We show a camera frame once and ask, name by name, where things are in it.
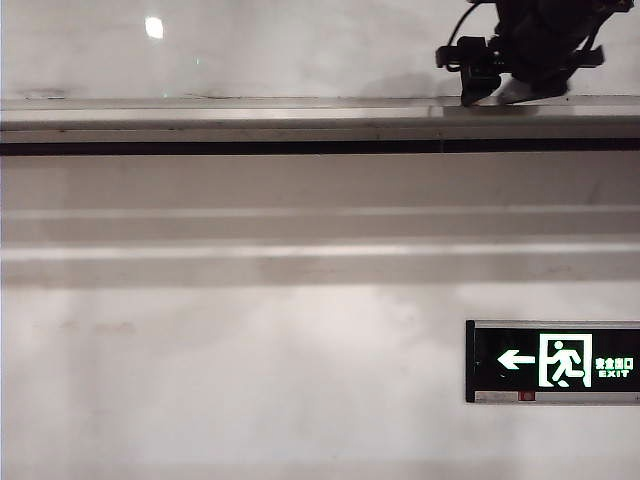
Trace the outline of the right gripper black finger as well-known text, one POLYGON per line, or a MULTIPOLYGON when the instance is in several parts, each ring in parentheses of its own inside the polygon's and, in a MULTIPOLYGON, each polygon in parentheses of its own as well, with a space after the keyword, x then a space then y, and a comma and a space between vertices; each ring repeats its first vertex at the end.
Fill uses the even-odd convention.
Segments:
POLYGON ((500 74, 492 67, 467 65, 461 68, 460 76, 464 107, 489 97, 501 85, 500 74))

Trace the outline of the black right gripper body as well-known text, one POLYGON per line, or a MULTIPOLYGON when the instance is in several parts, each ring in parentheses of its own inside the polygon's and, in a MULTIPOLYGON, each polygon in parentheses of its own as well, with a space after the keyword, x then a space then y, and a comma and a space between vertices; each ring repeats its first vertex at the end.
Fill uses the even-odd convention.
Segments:
POLYGON ((604 62, 593 46, 604 23, 600 1, 497 1, 493 39, 503 71, 534 88, 604 62))

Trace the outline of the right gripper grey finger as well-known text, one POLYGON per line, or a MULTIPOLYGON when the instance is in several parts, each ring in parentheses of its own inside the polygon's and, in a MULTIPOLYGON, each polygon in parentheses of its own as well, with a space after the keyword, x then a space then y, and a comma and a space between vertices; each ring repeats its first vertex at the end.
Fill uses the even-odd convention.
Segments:
POLYGON ((547 79, 538 82, 524 82, 511 79, 501 91, 502 104, 518 104, 564 96, 570 88, 568 80, 547 79))

